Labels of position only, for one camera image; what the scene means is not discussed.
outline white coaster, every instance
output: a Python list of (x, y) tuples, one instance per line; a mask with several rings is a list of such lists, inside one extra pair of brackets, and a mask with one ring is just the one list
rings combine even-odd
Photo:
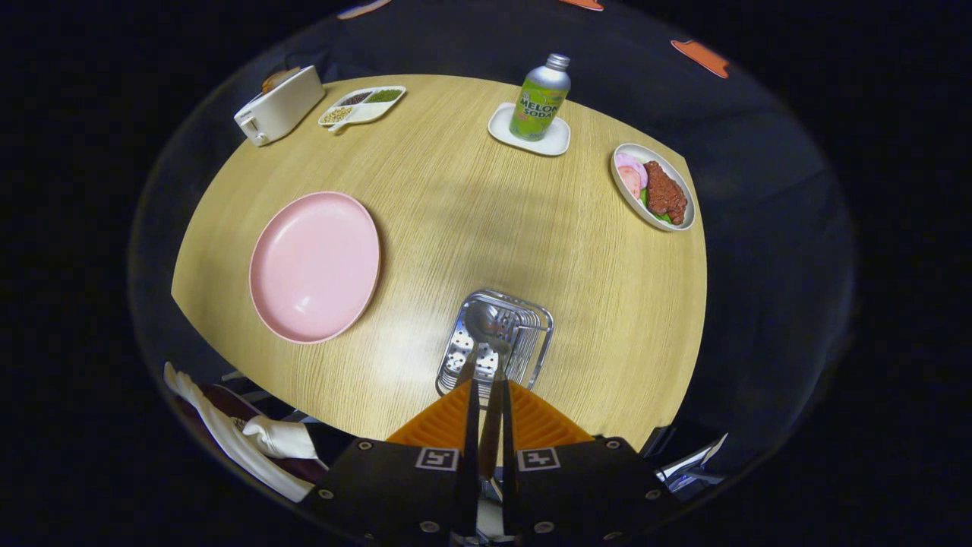
[(571, 127), (567, 122), (560, 118), (554, 118), (553, 123), (547, 130), (546, 135), (541, 140), (529, 141), (509, 132), (509, 122), (513, 119), (513, 107), (511, 102), (502, 102), (497, 107), (493, 117), (489, 120), (489, 133), (497, 140), (516, 148), (529, 150), (544, 156), (560, 156), (567, 152), (571, 146)]

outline bottle cap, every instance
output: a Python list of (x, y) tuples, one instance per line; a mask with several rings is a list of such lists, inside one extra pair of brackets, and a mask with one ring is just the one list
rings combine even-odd
[(571, 64), (571, 58), (566, 55), (550, 54), (547, 58), (547, 68), (564, 70), (569, 64)]

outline black background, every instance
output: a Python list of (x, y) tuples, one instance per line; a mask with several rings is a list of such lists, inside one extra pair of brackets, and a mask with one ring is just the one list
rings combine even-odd
[[(232, 478), (169, 415), (134, 343), (124, 264), (139, 193), (176, 126), (245, 61), (339, 5), (5, 8), (19, 124), (6, 143), (19, 162), (5, 277), (17, 514), (0, 537), (329, 543)], [(792, 107), (844, 181), (861, 242), (854, 346), (827, 398), (773, 459), (651, 543), (932, 543), (963, 532), (968, 429), (950, 420), (967, 391), (957, 371), (972, 362), (960, 171), (969, 141), (956, 123), (970, 106), (960, 84), (967, 8), (657, 0), (644, 9)]]

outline metal cutlery tray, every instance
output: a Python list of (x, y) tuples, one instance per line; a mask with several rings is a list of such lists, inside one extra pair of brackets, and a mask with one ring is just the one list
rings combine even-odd
[(470, 356), (472, 337), (464, 319), (469, 303), (486, 303), (496, 311), (499, 338), (510, 345), (506, 377), (531, 389), (539, 376), (543, 358), (553, 337), (553, 317), (545, 308), (505, 295), (498, 291), (479, 290), (463, 300), (451, 336), (446, 343), (442, 362), (435, 376), (435, 389), (444, 395), (456, 386), (456, 379), (467, 359), (476, 359), (473, 379), (479, 382), (479, 403), (483, 408), (489, 401), (490, 385), (498, 366), (498, 355), (485, 341), (479, 341), (478, 355)]

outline pink plate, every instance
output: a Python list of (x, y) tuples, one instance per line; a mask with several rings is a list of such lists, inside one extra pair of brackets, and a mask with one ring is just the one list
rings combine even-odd
[(330, 340), (365, 311), (379, 256), (378, 231), (363, 205), (339, 192), (308, 194), (260, 234), (250, 259), (250, 297), (280, 338)]

